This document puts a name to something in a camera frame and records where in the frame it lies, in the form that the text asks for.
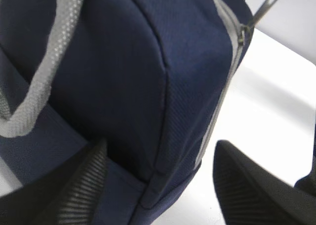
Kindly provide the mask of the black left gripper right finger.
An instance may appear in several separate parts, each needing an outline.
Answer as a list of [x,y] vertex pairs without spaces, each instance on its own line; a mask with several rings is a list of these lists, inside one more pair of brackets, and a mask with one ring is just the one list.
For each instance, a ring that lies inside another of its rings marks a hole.
[[276,178],[227,140],[215,147],[213,183],[228,225],[316,223],[315,195]]

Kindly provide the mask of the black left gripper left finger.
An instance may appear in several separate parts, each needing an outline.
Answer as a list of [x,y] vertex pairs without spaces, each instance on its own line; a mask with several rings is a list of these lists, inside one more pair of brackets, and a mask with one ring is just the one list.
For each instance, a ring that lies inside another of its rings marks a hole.
[[2,225],[90,225],[105,187],[107,142],[89,143],[41,178],[0,199]]

